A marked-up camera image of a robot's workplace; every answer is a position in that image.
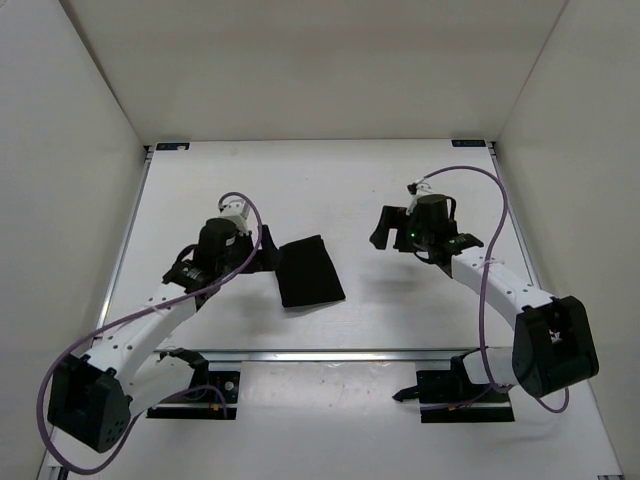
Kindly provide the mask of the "black skirt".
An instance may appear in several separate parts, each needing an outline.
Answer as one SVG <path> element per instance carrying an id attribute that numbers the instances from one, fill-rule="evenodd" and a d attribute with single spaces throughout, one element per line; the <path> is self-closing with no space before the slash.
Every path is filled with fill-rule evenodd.
<path id="1" fill-rule="evenodd" d="M 320 235 L 283 245 L 275 270 L 284 308 L 306 308 L 346 299 L 333 261 Z"/>

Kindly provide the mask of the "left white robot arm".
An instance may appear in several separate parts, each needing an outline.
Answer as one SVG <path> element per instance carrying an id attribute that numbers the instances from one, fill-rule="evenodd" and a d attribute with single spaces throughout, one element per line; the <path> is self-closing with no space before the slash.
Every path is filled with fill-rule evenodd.
<path id="1" fill-rule="evenodd" d="M 149 360 L 156 348 L 239 274 L 270 272 L 279 260 L 270 229 L 251 232 L 241 215 L 209 219 L 196 243 L 183 248 L 146 306 L 100 329 L 85 353 L 62 354 L 47 373 L 49 422 L 98 453 L 112 448 L 133 420 L 165 398 L 197 398 L 208 389 L 204 357 L 176 348 Z"/>

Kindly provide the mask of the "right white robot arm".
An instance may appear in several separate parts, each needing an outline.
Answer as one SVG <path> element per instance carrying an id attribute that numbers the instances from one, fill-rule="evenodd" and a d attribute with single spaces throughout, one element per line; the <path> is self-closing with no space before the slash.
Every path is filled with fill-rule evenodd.
<path id="1" fill-rule="evenodd" d="M 540 399 L 595 377 L 600 366 L 584 304 L 539 289 L 493 259 L 478 238 L 459 232 L 455 208 L 455 200 L 441 194 L 417 195 L 407 207 L 385 205 L 370 236 L 378 250 L 392 246 L 438 267 L 512 328 L 511 346 L 482 346 L 452 358 L 452 395 L 467 401 L 490 385 L 519 386 Z"/>

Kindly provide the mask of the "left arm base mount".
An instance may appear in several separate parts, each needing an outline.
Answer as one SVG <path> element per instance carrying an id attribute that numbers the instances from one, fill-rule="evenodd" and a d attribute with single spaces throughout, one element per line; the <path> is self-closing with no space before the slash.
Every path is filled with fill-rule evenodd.
<path id="1" fill-rule="evenodd" d="M 149 408 L 148 419 L 167 420 L 235 420 L 238 411 L 241 371 L 238 367 L 216 367 L 195 351 L 177 349 L 162 353 L 185 361 L 193 370 L 186 393 L 175 394 L 167 401 Z"/>

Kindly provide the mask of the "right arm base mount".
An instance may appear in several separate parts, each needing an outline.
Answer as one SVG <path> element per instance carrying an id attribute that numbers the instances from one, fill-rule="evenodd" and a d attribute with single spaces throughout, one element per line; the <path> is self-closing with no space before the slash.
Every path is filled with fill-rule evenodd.
<path id="1" fill-rule="evenodd" d="M 416 400 L 422 424 L 515 421 L 509 395 L 497 392 L 489 383 L 473 384 L 462 356 L 453 357 L 447 370 L 418 370 L 416 384 L 397 391 L 392 399 L 398 403 Z"/>

